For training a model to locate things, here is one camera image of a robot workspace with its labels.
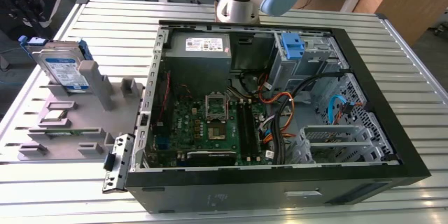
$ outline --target slotted metal tabletop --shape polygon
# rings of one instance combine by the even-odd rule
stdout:
[[[145,83],[158,20],[212,22],[213,12],[212,5],[89,0],[74,5],[54,39],[84,38],[110,82],[133,77]],[[49,94],[38,87],[48,78],[37,66],[0,124],[0,162],[9,162],[0,163],[1,223],[446,223],[448,96],[388,21],[370,14],[304,10],[260,15],[260,20],[346,30],[432,176],[353,206],[149,215],[129,193],[101,194],[102,161],[14,162]]]

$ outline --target ram slot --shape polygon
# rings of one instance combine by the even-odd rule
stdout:
[[[257,137],[254,129],[254,119],[252,115],[250,104],[238,104],[237,105],[237,130],[240,133],[240,150],[241,158],[248,159],[248,157],[254,158],[258,156],[258,147],[257,147]]]

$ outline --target green motherboard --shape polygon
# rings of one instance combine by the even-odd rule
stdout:
[[[264,165],[266,161],[260,157],[244,157],[241,155],[241,142],[238,131],[237,107],[238,102],[229,101],[226,106],[218,102],[208,103],[208,111],[221,113],[226,111],[225,120],[206,120],[205,100],[174,102],[169,137],[156,136],[153,149],[149,152],[149,160],[156,161],[158,167],[181,167],[186,153],[196,151],[234,152],[234,165]],[[257,128],[258,117],[264,114],[262,104],[246,104],[253,115],[253,135],[256,136],[257,153],[260,149],[260,138]]]

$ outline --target hard drive label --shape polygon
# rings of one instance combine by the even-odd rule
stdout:
[[[185,51],[222,52],[222,39],[220,38],[188,38]]]
[[[68,89],[84,90],[89,87],[84,76],[77,71],[77,64],[73,59],[46,58],[45,63],[52,75]]]

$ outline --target white label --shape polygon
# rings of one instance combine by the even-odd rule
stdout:
[[[49,136],[70,136],[70,132],[45,132],[45,135]]]
[[[318,191],[285,191],[286,197],[304,197],[304,196],[321,196],[322,194]]]
[[[268,90],[270,90],[270,89],[272,89],[272,85],[270,85],[270,84],[268,84],[268,82],[265,82],[265,83],[262,84],[262,86],[265,86],[265,88],[266,88]]]
[[[84,76],[77,72],[77,64],[73,59],[46,58],[45,63],[60,84],[68,89],[81,91],[89,87]]]
[[[269,159],[273,159],[273,154],[274,152],[270,152],[270,151],[265,151],[265,157],[269,158]]]
[[[222,52],[222,39],[220,38],[188,38],[185,51]]]

